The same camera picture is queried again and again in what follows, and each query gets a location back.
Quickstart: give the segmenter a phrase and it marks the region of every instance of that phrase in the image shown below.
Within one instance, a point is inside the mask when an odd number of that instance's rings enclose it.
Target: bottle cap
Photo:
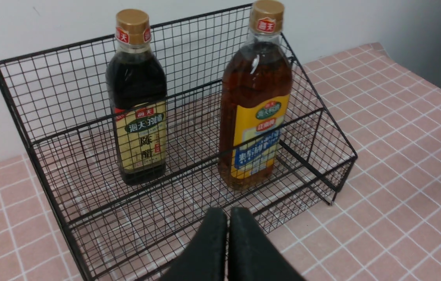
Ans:
[[[118,41],[140,45],[151,41],[149,16],[138,9],[125,9],[116,14],[116,34]]]
[[[250,28],[260,34],[278,33],[283,30],[284,5],[275,0],[258,0],[253,3]]]

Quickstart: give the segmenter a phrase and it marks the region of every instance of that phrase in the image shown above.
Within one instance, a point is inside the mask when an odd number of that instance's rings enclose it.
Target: dark brown bottle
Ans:
[[[126,112],[113,120],[121,177],[127,185],[138,185],[165,173],[166,76],[149,46],[149,16],[126,9],[116,21],[119,48],[106,82],[112,112]]]
[[[245,190],[268,178],[273,170],[279,126],[285,117],[291,87],[291,67],[279,42],[284,6],[274,0],[253,4],[250,34],[229,62],[222,78],[219,160],[226,184]]]

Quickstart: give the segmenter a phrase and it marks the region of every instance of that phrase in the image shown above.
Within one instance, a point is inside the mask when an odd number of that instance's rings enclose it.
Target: black wire rack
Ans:
[[[152,26],[167,75],[167,172],[122,182],[106,91],[113,35],[0,62],[0,89],[85,280],[157,279],[212,206],[249,208],[266,233],[331,204],[357,154],[285,37],[293,91],[274,170],[244,192],[220,178],[219,115],[226,64],[247,39],[250,5]]]

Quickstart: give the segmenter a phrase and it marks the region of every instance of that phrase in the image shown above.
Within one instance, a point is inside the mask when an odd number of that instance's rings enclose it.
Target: brown liquid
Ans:
[[[268,178],[273,166],[239,179],[231,175],[232,151],[238,105],[253,108],[276,96],[290,94],[291,67],[281,48],[269,42],[242,47],[229,62],[222,78],[220,105],[220,176],[234,190],[245,190]]]

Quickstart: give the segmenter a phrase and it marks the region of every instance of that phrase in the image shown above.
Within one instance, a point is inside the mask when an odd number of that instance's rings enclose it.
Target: amber bottle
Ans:
[[[114,137],[124,183],[138,185],[165,173],[166,76],[149,42],[149,16],[116,15],[119,48],[106,69]]]
[[[222,78],[219,172],[234,190],[263,181],[274,166],[280,132],[269,132],[283,122],[292,87],[291,67],[279,46],[283,12],[275,0],[253,4],[248,40]]]

